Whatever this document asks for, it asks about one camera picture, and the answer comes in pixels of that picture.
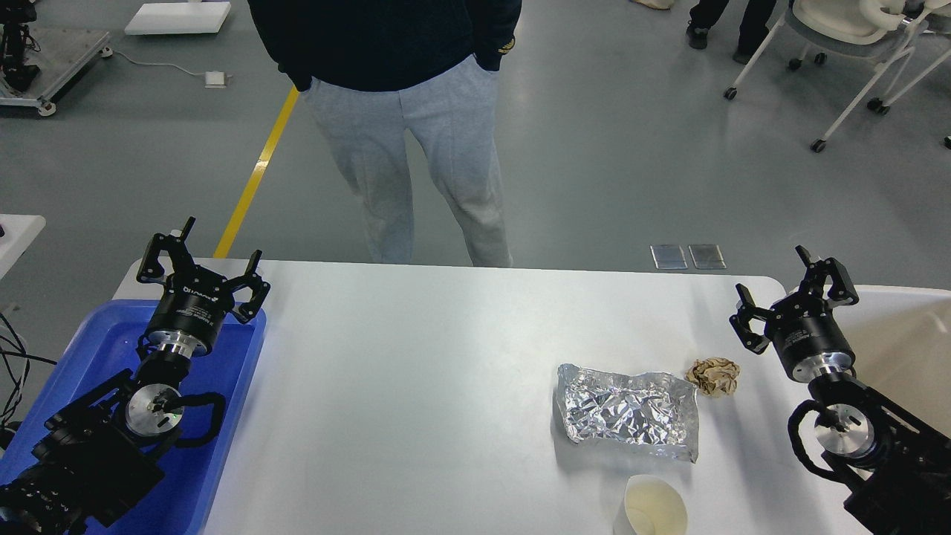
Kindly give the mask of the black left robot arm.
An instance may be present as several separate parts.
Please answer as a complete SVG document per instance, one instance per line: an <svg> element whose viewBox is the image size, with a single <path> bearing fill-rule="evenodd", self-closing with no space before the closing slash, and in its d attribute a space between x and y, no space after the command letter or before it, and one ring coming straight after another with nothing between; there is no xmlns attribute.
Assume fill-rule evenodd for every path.
<svg viewBox="0 0 951 535"><path fill-rule="evenodd" d="M194 223L153 235L137 279L163 293L138 339L138 366L45 420L35 464L2 485L4 534L82 534L90 518L113 525L163 480L163 455L203 447L223 430L227 396L184 394L181 384L194 359L212 353L227 316L257 317L270 285L258 272L260 250L232 278L198 264L186 246Z"/></svg>

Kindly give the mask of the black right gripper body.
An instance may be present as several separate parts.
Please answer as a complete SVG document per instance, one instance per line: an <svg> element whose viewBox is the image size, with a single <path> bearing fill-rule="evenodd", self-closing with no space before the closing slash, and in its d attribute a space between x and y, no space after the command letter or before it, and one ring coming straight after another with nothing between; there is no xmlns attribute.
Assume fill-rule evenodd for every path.
<svg viewBox="0 0 951 535"><path fill-rule="evenodd" d="M810 383L830 373L852 372L855 353L832 314L832 302L813 294L789 294L774 302L765 336L791 380Z"/></svg>

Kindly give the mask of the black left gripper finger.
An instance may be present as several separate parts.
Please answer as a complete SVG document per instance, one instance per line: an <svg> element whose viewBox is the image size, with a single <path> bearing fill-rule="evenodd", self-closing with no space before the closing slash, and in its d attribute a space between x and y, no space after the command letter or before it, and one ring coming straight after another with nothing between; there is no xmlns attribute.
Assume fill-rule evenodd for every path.
<svg viewBox="0 0 951 535"><path fill-rule="evenodd" d="M262 260L264 251L255 250L248 260L247 267L242 275L227 279L223 283L223 292L231 298L231 314L241 324L248 324L261 311L262 305L269 294L270 284L264 281L257 268ZM251 298L244 304L235 304L233 294L241 289L251 289Z"/></svg>
<svg viewBox="0 0 951 535"><path fill-rule="evenodd" d="M167 257L170 258L174 276L186 281L198 281L198 266L186 245L188 234L195 222L195 217L188 217L177 235L172 233L156 233L153 235L142 260L140 260L136 275L139 283L165 285L169 281L169 276L166 276L166 271L160 263L161 253L167 253Z"/></svg>

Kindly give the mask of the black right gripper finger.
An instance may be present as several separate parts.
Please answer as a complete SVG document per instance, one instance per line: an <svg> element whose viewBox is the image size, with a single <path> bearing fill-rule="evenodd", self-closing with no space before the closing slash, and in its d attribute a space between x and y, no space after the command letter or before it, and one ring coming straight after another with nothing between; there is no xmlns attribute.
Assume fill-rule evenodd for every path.
<svg viewBox="0 0 951 535"><path fill-rule="evenodd" d="M835 258L813 257L803 246L795 247L798 257L806 268L795 294L821 302L825 307L851 307L860 301L851 276Z"/></svg>
<svg viewBox="0 0 951 535"><path fill-rule="evenodd" d="M763 354L771 344L770 338L764 333L752 331L750 323L758 320L767 324L774 319L775 313L771 309L758 307L753 301L750 289L746 285L736 284L735 289L739 296L737 311L728 318L728 322L745 349L754 354Z"/></svg>

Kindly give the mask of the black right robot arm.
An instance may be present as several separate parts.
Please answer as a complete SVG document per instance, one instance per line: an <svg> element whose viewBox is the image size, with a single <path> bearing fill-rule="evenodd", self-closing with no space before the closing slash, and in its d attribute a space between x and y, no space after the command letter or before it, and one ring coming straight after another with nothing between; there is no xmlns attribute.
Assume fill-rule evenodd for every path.
<svg viewBox="0 0 951 535"><path fill-rule="evenodd" d="M843 508L869 533L949 533L949 438L860 382L833 314L859 302L855 285L837 259L795 251L805 266L795 291L761 308L739 284L728 319L745 349L773 348L788 379L811 393L788 419L793 454L847 487Z"/></svg>

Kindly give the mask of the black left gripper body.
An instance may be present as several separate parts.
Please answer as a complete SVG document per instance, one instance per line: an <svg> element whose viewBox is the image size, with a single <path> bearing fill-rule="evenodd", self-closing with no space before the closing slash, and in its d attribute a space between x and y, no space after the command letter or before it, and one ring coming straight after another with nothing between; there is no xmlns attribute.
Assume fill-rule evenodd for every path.
<svg viewBox="0 0 951 535"><path fill-rule="evenodd" d="M211 270L175 272L146 326L147 341L157 346L181 333L196 341L194 355L210 354L235 307L234 293L246 287Z"/></svg>

